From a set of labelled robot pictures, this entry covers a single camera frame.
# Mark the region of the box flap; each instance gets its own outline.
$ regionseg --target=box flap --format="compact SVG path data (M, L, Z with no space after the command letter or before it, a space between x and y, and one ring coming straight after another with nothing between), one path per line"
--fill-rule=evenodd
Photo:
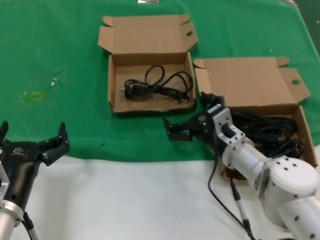
M229 107L296 104L310 95L287 57L196 59L200 92L223 95Z
M113 54L187 52L198 42L188 15L103 17L98 44Z
M103 22L110 27L136 27L136 26L172 26L181 25L189 21L188 14L159 15L159 16L104 16Z

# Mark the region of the metal cylinder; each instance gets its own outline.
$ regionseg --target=metal cylinder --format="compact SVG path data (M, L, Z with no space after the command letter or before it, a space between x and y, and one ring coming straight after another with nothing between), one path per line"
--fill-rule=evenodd
M0 212L0 240L10 240L16 219L7 211Z
M232 166L248 180L250 186L255 188L255 181L267 160L266 156L248 143L244 143L240 149L230 151L233 151L230 155Z
M320 240L320 201L315 196L286 202L278 211L296 240Z

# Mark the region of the black cable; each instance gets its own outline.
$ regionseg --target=black cable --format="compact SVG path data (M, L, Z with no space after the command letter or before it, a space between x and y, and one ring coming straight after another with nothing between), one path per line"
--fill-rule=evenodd
M150 71L154 68L161 68L162 75L155 83L149 84L148 75ZM189 77L189 85L186 79L181 74L185 74ZM193 77L188 72L178 71L172 74L166 81L160 84L160 82L164 79L164 77L165 77L165 68L161 65L153 65L146 71L144 76L144 82L136 79L128 79L127 81L125 81L124 96L127 99L134 99L134 98L146 97L148 95L152 95L153 93L155 93L155 94L161 94L161 95L171 97L178 101L181 101L182 99L189 100L188 93L194 87L194 80L193 80ZM170 82L174 77L179 77L183 81L185 86L184 91L181 91L172 87L165 87L165 85L168 82Z
M211 186L210 186L210 183L212 181L212 178L214 177L215 175L215 172L216 172L216 169L217 169L217 165L218 165L218 159L217 157L215 158L215 161L214 161L214 167L213 167L213 170L212 170L212 173L209 177L209 180L208 180L208 189L210 191L210 193L212 194L212 196L217 200L217 202L224 208L224 210L226 210L230 215L231 217L233 217L239 224L241 227L243 227L243 229L248 233L249 237L251 240L256 240L255 237L253 236L253 234L245 227L245 225L224 205L224 203L218 198L218 196L213 192L213 190L211 189Z
M27 228L26 222L22 219L22 220L21 220L21 223L22 223L22 225L24 226L26 232L28 233L30 240L33 240L33 239L32 239L32 236L30 235L29 230L28 230L28 228Z
M261 116L253 113L232 113L233 124L255 143L255 148L267 158L286 155L299 159L303 143L292 139L299 128L296 121L284 116Z

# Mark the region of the white robotic arm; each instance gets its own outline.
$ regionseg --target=white robotic arm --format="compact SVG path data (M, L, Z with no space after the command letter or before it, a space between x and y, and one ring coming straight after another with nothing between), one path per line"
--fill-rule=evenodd
M223 97L205 96L212 100L204 113L178 124L165 120L169 138L188 141L195 135L225 166L246 177L257 191L264 214L273 225L290 231L296 240L320 240L320 201L315 197L319 175L316 170L297 158L265 157L244 132L234 126Z

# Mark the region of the table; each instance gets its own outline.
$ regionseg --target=table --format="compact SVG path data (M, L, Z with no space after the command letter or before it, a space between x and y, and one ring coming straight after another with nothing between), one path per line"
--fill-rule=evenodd
M43 240L247 240L207 189L212 161L120 163L62 157L41 165L26 210ZM229 182L212 188L240 216ZM290 234L275 229L255 192L238 187L256 239ZM12 240L26 240L22 225Z
M199 37L193 59L289 57L289 67L297 68L311 91L303 107L314 143L320 143L319 56L299 9L281 0L0 1L0 121L9 122L8 138L41 141L55 136L65 121L73 157L212 159L198 141L168 141L160 116L124 118L109 111L108 58L98 46L102 17L166 14L190 15Z

